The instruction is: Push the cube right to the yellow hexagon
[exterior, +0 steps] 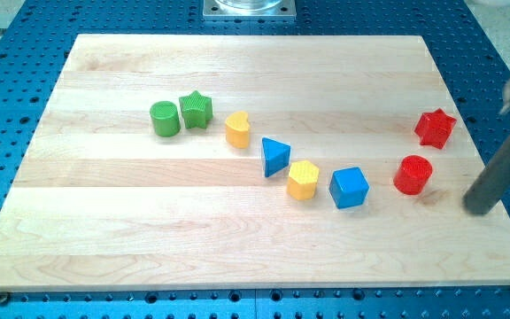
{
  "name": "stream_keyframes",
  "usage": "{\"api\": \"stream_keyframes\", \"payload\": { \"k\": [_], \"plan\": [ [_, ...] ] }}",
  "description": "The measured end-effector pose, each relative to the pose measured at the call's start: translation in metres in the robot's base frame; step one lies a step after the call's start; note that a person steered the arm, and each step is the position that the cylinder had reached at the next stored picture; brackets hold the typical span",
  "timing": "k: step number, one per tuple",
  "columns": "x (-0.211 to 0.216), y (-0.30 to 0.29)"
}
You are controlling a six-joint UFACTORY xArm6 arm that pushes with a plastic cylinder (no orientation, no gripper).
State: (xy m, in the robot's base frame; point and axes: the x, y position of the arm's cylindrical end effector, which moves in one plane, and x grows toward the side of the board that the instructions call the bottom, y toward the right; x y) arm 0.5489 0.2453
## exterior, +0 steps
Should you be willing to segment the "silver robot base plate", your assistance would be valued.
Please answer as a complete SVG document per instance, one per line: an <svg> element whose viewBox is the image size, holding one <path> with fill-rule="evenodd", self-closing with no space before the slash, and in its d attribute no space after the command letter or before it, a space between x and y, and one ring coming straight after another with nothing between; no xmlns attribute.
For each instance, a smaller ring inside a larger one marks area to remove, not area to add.
<svg viewBox="0 0 510 319"><path fill-rule="evenodd" d="M297 17L295 0L203 0L204 20L280 20Z"/></svg>

